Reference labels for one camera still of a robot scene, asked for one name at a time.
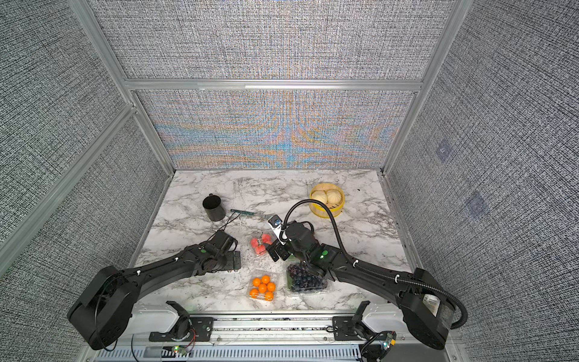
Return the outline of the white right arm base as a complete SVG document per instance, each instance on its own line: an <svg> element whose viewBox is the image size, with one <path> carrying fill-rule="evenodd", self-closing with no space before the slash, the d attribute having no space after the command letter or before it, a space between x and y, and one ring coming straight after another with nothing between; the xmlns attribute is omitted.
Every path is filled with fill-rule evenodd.
<svg viewBox="0 0 579 362"><path fill-rule="evenodd" d="M408 333L403 313L393 303L363 301L350 322L351 328L362 339L370 339L380 333Z"/></svg>

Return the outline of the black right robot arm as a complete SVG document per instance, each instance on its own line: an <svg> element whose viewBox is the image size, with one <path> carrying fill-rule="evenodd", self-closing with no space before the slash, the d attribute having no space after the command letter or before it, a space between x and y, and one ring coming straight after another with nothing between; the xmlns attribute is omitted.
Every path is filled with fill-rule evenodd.
<svg viewBox="0 0 579 362"><path fill-rule="evenodd" d="M277 226L274 233L277 240L267 247L274 261L295 256L312 275L352 284L387 300L402 311L410 334L428 347L444 349L449 331L467 321L464 305L422 268L400 272L355 259L320 243L304 223L292 222L285 230Z"/></svg>

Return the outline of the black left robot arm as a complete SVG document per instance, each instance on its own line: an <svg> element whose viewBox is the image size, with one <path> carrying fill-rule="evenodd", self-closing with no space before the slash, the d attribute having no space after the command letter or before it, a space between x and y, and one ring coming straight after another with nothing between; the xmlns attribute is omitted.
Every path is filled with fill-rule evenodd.
<svg viewBox="0 0 579 362"><path fill-rule="evenodd" d="M73 303L70 324L93 350L116 342L136 314L134 306L148 294L181 279L229 271L238 241L217 231L207 241L185 247L168 258L135 268L102 268Z"/></svg>

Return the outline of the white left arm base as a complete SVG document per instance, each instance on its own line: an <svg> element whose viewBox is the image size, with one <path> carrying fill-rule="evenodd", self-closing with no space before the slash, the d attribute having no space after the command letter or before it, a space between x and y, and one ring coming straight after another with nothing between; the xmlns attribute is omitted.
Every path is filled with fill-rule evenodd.
<svg viewBox="0 0 579 362"><path fill-rule="evenodd" d="M160 333L174 341L190 337L189 313L177 302L167 301L164 305L137 303L128 320L122 337L142 333Z"/></svg>

